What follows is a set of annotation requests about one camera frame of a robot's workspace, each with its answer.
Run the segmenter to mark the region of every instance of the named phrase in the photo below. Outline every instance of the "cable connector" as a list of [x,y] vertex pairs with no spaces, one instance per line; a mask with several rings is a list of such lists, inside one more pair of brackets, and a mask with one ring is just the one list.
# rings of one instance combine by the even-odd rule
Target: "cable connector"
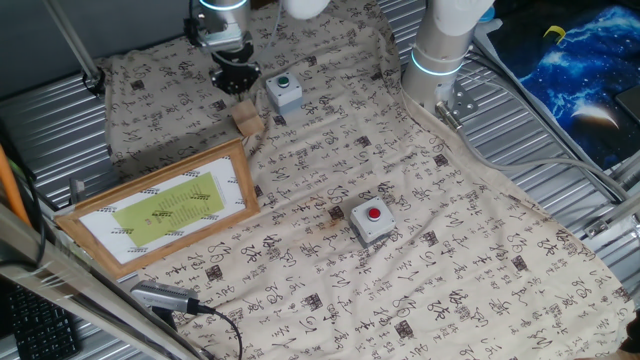
[[447,124],[447,126],[454,132],[457,132],[460,128],[462,128],[462,123],[458,119],[456,119],[455,116],[453,116],[444,102],[440,101],[436,104],[436,111],[440,113],[440,116],[442,116],[445,124]]

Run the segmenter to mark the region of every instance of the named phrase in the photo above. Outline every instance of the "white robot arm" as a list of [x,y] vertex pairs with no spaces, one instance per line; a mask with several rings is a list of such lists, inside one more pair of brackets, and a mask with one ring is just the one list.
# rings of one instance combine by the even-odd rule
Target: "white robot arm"
[[430,0],[402,78],[407,94],[427,111],[448,103],[473,32],[493,0]]

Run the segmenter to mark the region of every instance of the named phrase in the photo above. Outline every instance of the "emergency stop button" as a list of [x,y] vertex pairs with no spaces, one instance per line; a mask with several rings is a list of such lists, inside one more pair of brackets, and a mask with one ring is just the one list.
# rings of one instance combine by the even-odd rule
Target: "emergency stop button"
[[382,213],[380,212],[380,209],[378,209],[378,208],[369,208],[369,210],[367,211],[367,217],[371,221],[380,220],[380,215],[382,215]]

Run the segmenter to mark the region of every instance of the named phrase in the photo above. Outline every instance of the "red button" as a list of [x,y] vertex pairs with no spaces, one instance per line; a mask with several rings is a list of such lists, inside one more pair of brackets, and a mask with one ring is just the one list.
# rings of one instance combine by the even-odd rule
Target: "red button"
[[369,209],[369,219],[371,220],[378,220],[380,219],[380,210],[377,208],[371,208]]

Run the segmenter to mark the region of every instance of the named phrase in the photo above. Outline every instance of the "calligraphy print fabric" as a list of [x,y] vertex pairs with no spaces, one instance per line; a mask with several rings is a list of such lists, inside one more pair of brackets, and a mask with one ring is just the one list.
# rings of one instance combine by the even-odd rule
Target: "calligraphy print fabric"
[[[275,11],[253,15],[258,49]],[[252,89],[265,131],[245,150],[261,214],[148,266],[142,279],[192,288],[228,315],[245,359],[573,359],[617,349],[634,316],[620,282],[403,98],[397,50],[375,2],[334,1],[308,21],[283,14],[265,54],[264,78],[294,73],[305,103],[279,116],[264,79]],[[197,80],[213,64],[184,39],[110,61],[109,133],[125,179],[209,146],[211,123],[235,103]],[[190,76],[179,69],[185,61]],[[144,89],[130,91],[142,64]],[[129,88],[120,92],[122,82]],[[123,102],[133,101],[129,113]],[[397,228],[363,249],[348,214],[376,196]],[[220,318],[174,317],[181,334],[237,357]]]

